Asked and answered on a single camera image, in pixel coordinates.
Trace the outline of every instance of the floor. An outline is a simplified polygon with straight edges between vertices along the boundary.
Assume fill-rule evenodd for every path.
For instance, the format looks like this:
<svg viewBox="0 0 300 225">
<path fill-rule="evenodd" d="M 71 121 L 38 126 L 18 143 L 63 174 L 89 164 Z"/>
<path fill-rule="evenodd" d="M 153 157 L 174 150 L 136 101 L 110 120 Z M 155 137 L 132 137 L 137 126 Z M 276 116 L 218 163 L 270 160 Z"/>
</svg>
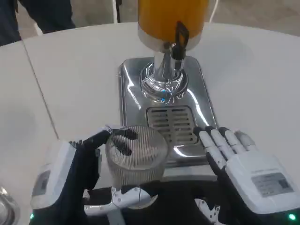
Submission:
<svg viewBox="0 0 300 225">
<path fill-rule="evenodd" d="M 121 22 L 137 21 L 137 1 L 123 0 Z M 112 0 L 71 0 L 73 21 L 77 27 L 113 23 Z M 207 19 L 212 12 L 210 1 Z M 34 21 L 20 6 L 19 30 L 22 38 L 37 35 Z M 276 30 L 300 36 L 300 0 L 220 0 L 214 22 Z"/>
</svg>

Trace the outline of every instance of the dispenser base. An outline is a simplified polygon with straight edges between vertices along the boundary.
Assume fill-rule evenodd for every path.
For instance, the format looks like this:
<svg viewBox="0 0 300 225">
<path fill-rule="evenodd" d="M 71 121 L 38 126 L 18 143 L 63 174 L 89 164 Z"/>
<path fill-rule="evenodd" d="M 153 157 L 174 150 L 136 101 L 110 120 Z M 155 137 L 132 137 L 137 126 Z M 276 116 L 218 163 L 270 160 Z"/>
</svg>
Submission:
<svg viewBox="0 0 300 225">
<path fill-rule="evenodd" d="M 187 56 L 185 72 L 189 83 L 182 98 L 158 103 L 145 97 L 140 86 L 142 70 L 153 58 L 128 59 L 119 70 L 121 123 L 157 129 L 173 147 L 167 166 L 206 164 L 205 151 L 193 134 L 195 126 L 217 126 L 198 61 Z"/>
</svg>

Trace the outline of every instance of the orange juice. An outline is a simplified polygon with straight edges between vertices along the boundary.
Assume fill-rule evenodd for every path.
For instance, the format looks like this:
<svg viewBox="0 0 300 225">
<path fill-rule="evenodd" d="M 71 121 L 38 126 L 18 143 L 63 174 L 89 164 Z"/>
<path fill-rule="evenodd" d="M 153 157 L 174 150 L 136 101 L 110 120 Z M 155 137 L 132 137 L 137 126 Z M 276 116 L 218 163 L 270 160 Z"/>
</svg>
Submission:
<svg viewBox="0 0 300 225">
<path fill-rule="evenodd" d="M 175 42 L 175 30 L 181 21 L 190 38 L 200 34 L 209 0 L 138 0 L 138 22 L 148 35 Z"/>
</svg>

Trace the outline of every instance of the person's leg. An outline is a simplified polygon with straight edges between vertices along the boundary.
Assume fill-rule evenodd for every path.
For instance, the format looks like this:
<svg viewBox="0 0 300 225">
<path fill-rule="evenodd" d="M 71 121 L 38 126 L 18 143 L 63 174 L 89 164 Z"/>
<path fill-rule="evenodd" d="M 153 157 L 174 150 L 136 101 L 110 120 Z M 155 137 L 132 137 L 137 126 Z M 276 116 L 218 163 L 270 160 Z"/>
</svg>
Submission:
<svg viewBox="0 0 300 225">
<path fill-rule="evenodd" d="M 70 0 L 19 0 L 43 33 L 74 28 Z"/>
<path fill-rule="evenodd" d="M 13 0 L 0 0 L 0 46 L 20 41 Z"/>
</svg>

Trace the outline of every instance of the metal bowl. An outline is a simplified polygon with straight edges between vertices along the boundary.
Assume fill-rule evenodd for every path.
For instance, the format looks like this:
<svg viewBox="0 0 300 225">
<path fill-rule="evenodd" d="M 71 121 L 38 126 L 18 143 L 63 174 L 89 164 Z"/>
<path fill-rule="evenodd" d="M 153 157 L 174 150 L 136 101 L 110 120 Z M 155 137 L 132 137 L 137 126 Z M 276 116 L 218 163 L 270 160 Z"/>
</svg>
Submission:
<svg viewBox="0 0 300 225">
<path fill-rule="evenodd" d="M 0 225 L 16 225 L 19 218 L 20 208 L 6 189 L 0 186 Z"/>
</svg>

